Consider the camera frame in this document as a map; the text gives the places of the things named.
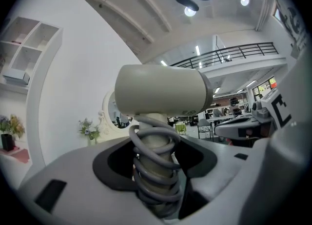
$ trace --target coiled cord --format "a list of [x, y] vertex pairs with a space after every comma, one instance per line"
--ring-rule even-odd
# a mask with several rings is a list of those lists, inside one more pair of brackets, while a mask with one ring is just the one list
[[[172, 170], [172, 176], [170, 178], [157, 176], [148, 169], [144, 167], [144, 165], [140, 162], [139, 159], [134, 158], [134, 165], [136, 170], [134, 172], [134, 180], [139, 188], [138, 197], [147, 205], [147, 206], [155, 206], [163, 204], [163, 208], [153, 209], [154, 213], [160, 217], [164, 218], [170, 216], [175, 213], [179, 207], [179, 203], [182, 198], [182, 193], [180, 191], [180, 183], [178, 179], [177, 170], [180, 169], [180, 165], [175, 164], [173, 162], [167, 161], [159, 155], [170, 153], [172, 154], [175, 151], [176, 146], [180, 142], [180, 136], [177, 132], [166, 123], [158, 121], [153, 118], [148, 118], [144, 116], [134, 116], [139, 122], [147, 123], [152, 125], [151, 128], [146, 128], [143, 130], [139, 130], [137, 133], [136, 129], [139, 129], [138, 125], [133, 125], [129, 129], [129, 135], [134, 143], [134, 152], [139, 155], [144, 155], [154, 163], [159, 166], [162, 166], [166, 169]], [[150, 149], [145, 146], [145, 144], [141, 141], [141, 138], [150, 136], [150, 135], [161, 135], [165, 137], [169, 137], [170, 141], [168, 144], [162, 147]], [[147, 179], [150, 183], [155, 183], [157, 186], [164, 186], [164, 188], [170, 187], [166, 194], [157, 193], [146, 186], [141, 178]]]

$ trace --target black metal railing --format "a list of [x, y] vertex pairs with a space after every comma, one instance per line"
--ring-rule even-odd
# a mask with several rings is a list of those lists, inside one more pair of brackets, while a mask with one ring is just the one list
[[250, 58], [251, 56], [265, 56], [266, 54], [278, 54], [273, 42], [251, 43], [227, 47], [185, 59], [171, 66], [201, 69], [215, 64], [245, 59], [247, 57]]

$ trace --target black vase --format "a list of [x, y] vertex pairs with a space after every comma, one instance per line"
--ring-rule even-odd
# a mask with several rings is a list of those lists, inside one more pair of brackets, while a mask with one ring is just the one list
[[2, 146], [6, 151], [11, 151], [14, 149], [13, 138], [10, 134], [2, 134], [1, 135]]

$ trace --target ceiling light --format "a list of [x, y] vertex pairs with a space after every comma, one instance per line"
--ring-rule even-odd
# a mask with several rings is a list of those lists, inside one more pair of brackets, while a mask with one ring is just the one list
[[[249, 85], [252, 85], [256, 80], [252, 81]], [[248, 87], [249, 85], [247, 85], [246, 87]]]
[[246, 6], [249, 4], [249, 0], [240, 0], [240, 3], [243, 5], [243, 6]]
[[197, 56], [199, 56], [200, 55], [200, 51], [199, 51], [198, 45], [195, 47], [195, 49], [196, 49], [196, 52], [197, 52]]
[[185, 13], [186, 16], [192, 17], [192, 16], [194, 16], [196, 14], [196, 11], [193, 11], [189, 7], [185, 7], [184, 13]]

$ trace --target ornate white mirror frame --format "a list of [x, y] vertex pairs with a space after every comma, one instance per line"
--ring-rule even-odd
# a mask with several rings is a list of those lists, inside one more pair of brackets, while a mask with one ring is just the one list
[[108, 91], [104, 97], [102, 110], [98, 112], [99, 114], [99, 131], [100, 135], [97, 138], [97, 143], [102, 143], [111, 139], [127, 137], [129, 136], [129, 127], [132, 125], [138, 124], [134, 119], [130, 122], [129, 126], [124, 129], [119, 129], [116, 127], [109, 116], [108, 104], [111, 98], [111, 95], [114, 93], [114, 89]]

